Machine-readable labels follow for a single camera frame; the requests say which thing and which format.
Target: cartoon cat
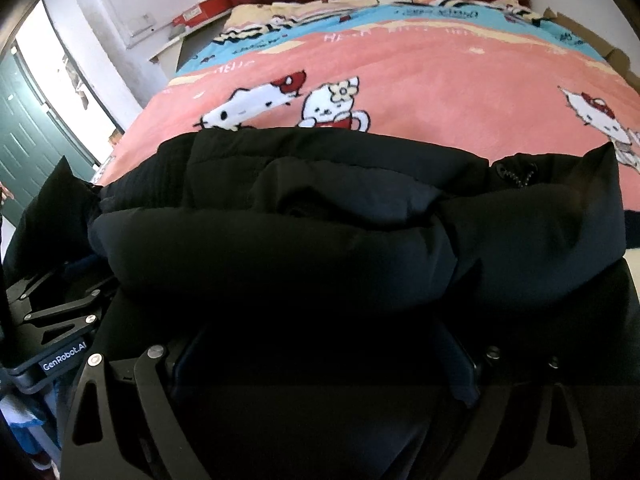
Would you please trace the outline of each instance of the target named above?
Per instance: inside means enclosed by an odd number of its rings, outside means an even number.
[[[616,119],[615,113],[607,105],[604,99],[593,98],[589,94],[582,92],[574,94],[564,88],[558,87],[566,97],[569,106],[575,114],[584,122],[585,126],[593,126],[609,137],[616,148],[616,158],[620,164],[631,166],[640,173],[640,156],[636,154],[633,142],[638,142],[637,133],[625,129]]]
[[[247,121],[280,105],[289,105],[300,96],[300,88],[306,81],[306,72],[301,70],[251,89],[237,88],[231,97],[217,108],[204,114],[193,126],[236,131]]]
[[[361,132],[369,129],[370,117],[364,110],[352,110],[354,97],[358,94],[360,80],[357,77],[337,83],[325,83],[313,90],[302,107],[303,128],[352,128],[356,119]]]

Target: bedspread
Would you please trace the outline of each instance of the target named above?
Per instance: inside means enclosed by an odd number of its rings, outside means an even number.
[[[96,182],[116,180],[164,140],[212,127],[332,126],[490,161],[583,155],[609,139],[625,208],[640,210],[640,96],[588,44],[517,2],[252,7],[259,19],[236,12],[153,97]]]

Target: bed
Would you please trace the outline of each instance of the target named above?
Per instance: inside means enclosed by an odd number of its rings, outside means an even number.
[[[489,161],[611,141],[623,205],[640,210],[640,95],[526,0],[232,1],[222,33],[151,100],[95,182],[201,128],[337,127]]]

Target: door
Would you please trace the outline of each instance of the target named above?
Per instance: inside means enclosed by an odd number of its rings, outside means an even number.
[[[14,194],[2,215],[17,225],[24,209],[62,156],[90,180],[96,160],[46,104],[13,47],[0,61],[0,181]]]

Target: yellow flower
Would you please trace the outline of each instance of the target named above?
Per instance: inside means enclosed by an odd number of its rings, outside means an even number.
[[[358,93],[358,86],[352,85],[348,80],[340,81],[329,85],[329,92],[331,92],[331,101],[334,103],[350,101]]]

